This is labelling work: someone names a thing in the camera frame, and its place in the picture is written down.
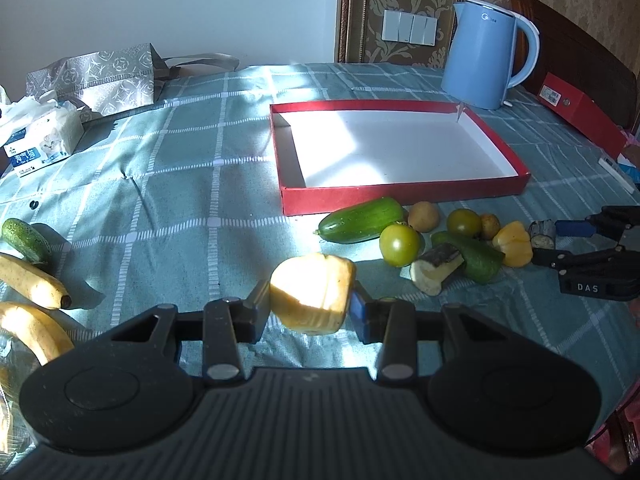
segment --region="blue electric kettle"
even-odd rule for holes
[[[540,33],[527,18],[481,0],[453,4],[458,28],[444,67],[442,89],[466,104],[497,110],[507,88],[519,85],[533,71],[540,54]],[[529,55],[515,76],[516,31],[524,31]]]

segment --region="yellow fruit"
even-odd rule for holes
[[[407,223],[419,233],[428,233],[440,223],[440,212],[431,202],[418,202],[409,209]]]
[[[524,267],[533,259],[529,233],[520,221],[505,225],[493,240],[494,247],[502,251],[507,267]]]
[[[271,310],[296,332],[332,334],[347,314],[355,275],[351,260],[331,254],[289,258],[271,275]]]
[[[0,302],[0,326],[22,341],[41,365],[74,347],[62,327],[34,306]]]
[[[500,230],[500,221],[496,215],[484,213],[480,215],[482,221],[482,240],[493,240]]]
[[[0,253],[0,280],[44,308],[68,308],[71,298],[56,278],[29,262]]]
[[[456,209],[447,218],[447,231],[473,238],[482,232],[482,219],[471,209]]]

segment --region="kettle lid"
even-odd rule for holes
[[[496,10],[497,12],[501,12],[503,14],[506,14],[507,16],[511,16],[512,18],[515,18],[515,14],[513,12],[511,12],[508,9],[504,9],[501,6],[497,6],[495,4],[490,4],[489,2],[484,2],[482,0],[465,0],[465,1],[469,2],[470,4],[476,4],[476,5],[485,7],[487,9]]]

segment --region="white wall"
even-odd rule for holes
[[[226,52],[241,66],[334,60],[337,0],[0,0],[0,84],[66,56],[150,41],[160,56]]]

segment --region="cat picture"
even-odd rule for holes
[[[40,143],[40,149],[47,158],[49,158],[54,153],[65,151],[62,146],[62,139],[60,139],[60,136],[56,130],[53,130],[50,134],[44,136],[42,142]]]

